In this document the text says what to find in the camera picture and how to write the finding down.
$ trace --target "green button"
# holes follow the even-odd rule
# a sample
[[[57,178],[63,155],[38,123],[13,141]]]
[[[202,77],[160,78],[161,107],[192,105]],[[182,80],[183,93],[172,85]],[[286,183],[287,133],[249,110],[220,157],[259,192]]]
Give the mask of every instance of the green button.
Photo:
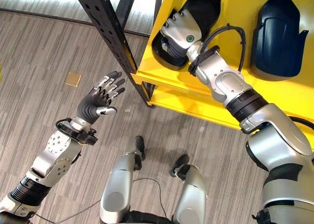
[[[187,36],[186,40],[187,40],[189,43],[191,43],[191,42],[194,41],[194,36],[190,34],[189,36]]]

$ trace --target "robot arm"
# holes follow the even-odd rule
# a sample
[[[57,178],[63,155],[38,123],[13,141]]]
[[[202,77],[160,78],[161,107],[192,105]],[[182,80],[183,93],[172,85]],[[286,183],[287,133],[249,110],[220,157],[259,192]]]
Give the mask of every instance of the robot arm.
[[[256,132],[249,137],[246,149],[259,167],[269,171],[263,188],[264,209],[258,213],[258,223],[311,223],[314,166],[309,141],[282,110],[268,103],[244,81],[241,72],[228,66],[218,47],[206,50],[208,42],[203,44],[198,39],[199,28],[182,27],[194,23],[188,10],[168,19],[161,33],[172,45],[164,50],[171,54],[175,52],[171,49],[186,49],[192,63],[189,72],[210,88],[213,98],[224,104],[244,133]]]
[[[78,116],[58,121],[58,131],[51,135],[44,151],[36,157],[26,176],[0,202],[1,223],[28,223],[42,200],[80,156],[84,144],[94,145],[96,131],[91,125],[101,115],[116,113],[109,106],[122,92],[125,80],[116,81],[121,72],[104,76],[78,106]]]

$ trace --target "cable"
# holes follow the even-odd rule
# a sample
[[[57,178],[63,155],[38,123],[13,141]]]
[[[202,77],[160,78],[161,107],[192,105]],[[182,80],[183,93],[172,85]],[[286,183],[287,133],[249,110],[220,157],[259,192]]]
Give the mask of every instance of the cable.
[[[58,124],[59,124],[59,123],[61,123],[61,122],[63,122],[63,121],[71,122],[71,120],[72,120],[71,118],[65,118],[65,119],[62,119],[62,120],[58,120],[57,122],[55,122],[55,126],[56,126],[57,128],[59,128],[59,127],[58,127]]]
[[[243,28],[241,27],[238,27],[238,26],[232,26],[230,25],[229,23],[226,25],[226,26],[223,26],[223,27],[220,27],[218,28],[217,30],[215,30],[213,33],[211,33],[207,38],[206,40],[203,42],[203,45],[202,45],[202,48],[201,48],[201,51],[200,51],[200,54],[202,54],[206,47],[208,46],[208,44],[211,42],[211,40],[213,40],[213,38],[224,32],[224,31],[227,31],[227,30],[231,30],[231,29],[234,29],[236,30],[240,37],[241,37],[241,44],[242,44],[242,51],[241,51],[241,58],[240,58],[240,63],[239,63],[239,68],[238,68],[238,71],[241,72],[242,70],[242,67],[243,67],[243,62],[244,62],[244,56],[245,56],[245,45],[246,45],[246,38],[245,38],[245,31]]]
[[[81,152],[82,152],[82,150],[80,150],[80,152],[77,154],[75,159],[71,162],[71,165],[74,164],[79,159],[79,157],[81,156]]]
[[[299,117],[294,117],[294,116],[289,116],[290,119],[294,122],[298,122],[300,124],[304,124],[306,125],[307,127],[310,127],[311,129],[314,130],[314,124],[308,120],[305,120],[305,119],[302,119],[302,118],[299,118]]]
[[[141,181],[141,180],[152,180],[152,181],[154,181],[154,182],[156,182],[156,183],[158,184],[158,187],[159,187],[159,201],[160,201],[160,205],[161,205],[161,208],[162,208],[162,210],[163,210],[163,213],[165,214],[165,217],[167,218],[166,211],[165,211],[165,209],[164,209],[164,207],[163,207],[163,205],[162,205],[162,202],[161,202],[161,186],[160,186],[160,183],[159,183],[157,180],[153,179],[153,178],[139,178],[139,179],[133,180],[133,182],[135,182],[135,181]],[[37,213],[35,213],[35,215],[36,215],[37,217],[39,217],[39,218],[41,218],[41,219],[43,219],[43,220],[49,222],[49,223],[52,223],[52,224],[60,224],[60,223],[62,223],[62,222],[65,222],[66,220],[69,220],[70,218],[73,218],[73,217],[77,216],[78,214],[80,214],[80,213],[82,213],[82,212],[85,212],[86,210],[90,209],[91,207],[93,207],[94,205],[96,205],[97,203],[99,203],[100,201],[101,201],[101,200],[98,200],[98,201],[96,201],[95,203],[93,203],[91,206],[88,206],[87,208],[85,208],[85,209],[79,211],[78,213],[76,213],[76,214],[74,214],[74,215],[72,215],[72,216],[70,216],[70,217],[67,217],[67,218],[64,219],[64,220],[58,221],[58,222],[50,221],[50,220],[48,220],[48,219],[46,219],[46,218],[44,218],[44,217],[38,215]]]
[[[152,181],[154,181],[154,182],[156,182],[156,183],[158,184],[158,187],[159,187],[159,201],[160,201],[160,205],[161,205],[161,208],[162,208],[162,210],[163,210],[163,213],[164,213],[165,217],[167,218],[166,211],[165,211],[165,209],[164,209],[164,207],[163,207],[163,205],[162,205],[162,202],[161,202],[161,187],[160,187],[160,183],[159,183],[157,180],[152,179],[152,178],[139,178],[139,179],[133,180],[133,182],[135,182],[135,181],[140,181],[140,180],[152,180]]]
[[[47,221],[47,222],[49,222],[49,223],[55,224],[54,222],[52,222],[52,221],[50,221],[50,220],[48,220],[48,219],[46,219],[46,218],[43,218],[42,216],[38,215],[37,213],[35,213],[35,215],[36,215],[37,217],[40,217],[41,219],[44,219],[45,221]]]

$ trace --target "small brown square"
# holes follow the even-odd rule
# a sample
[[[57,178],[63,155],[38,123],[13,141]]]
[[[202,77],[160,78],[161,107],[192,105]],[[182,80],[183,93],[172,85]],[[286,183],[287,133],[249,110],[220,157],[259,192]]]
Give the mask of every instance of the small brown square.
[[[65,81],[65,84],[78,87],[81,77],[82,75],[80,74],[69,72],[68,77]]]

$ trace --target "floor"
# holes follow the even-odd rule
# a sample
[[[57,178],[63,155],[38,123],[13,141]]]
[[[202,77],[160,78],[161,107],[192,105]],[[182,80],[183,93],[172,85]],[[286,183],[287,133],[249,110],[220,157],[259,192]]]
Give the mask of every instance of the floor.
[[[147,39],[132,35],[127,39],[139,64]],[[0,196],[4,197],[45,148],[55,131],[54,122],[74,117],[93,84],[121,68],[89,25],[0,12],[0,47]],[[77,88],[64,84],[69,71],[82,74]],[[38,214],[58,221],[99,200],[115,161],[133,149],[136,135],[142,135],[147,159],[134,178],[160,182],[168,217],[182,188],[168,171],[176,158],[188,153],[208,186],[206,223],[255,223],[251,214],[261,208],[267,174],[246,154],[244,134],[163,108],[147,108],[130,81],[113,106],[118,109],[116,115],[94,124],[98,142],[83,148],[82,157],[52,188]],[[135,183],[131,209],[162,216],[157,185]],[[33,222],[48,223],[38,217]],[[99,223],[99,207],[64,223]]]
[[[110,0],[114,9],[119,1]],[[92,24],[78,0],[0,0],[1,9],[44,14]],[[150,34],[154,10],[155,0],[134,0],[125,29]]]

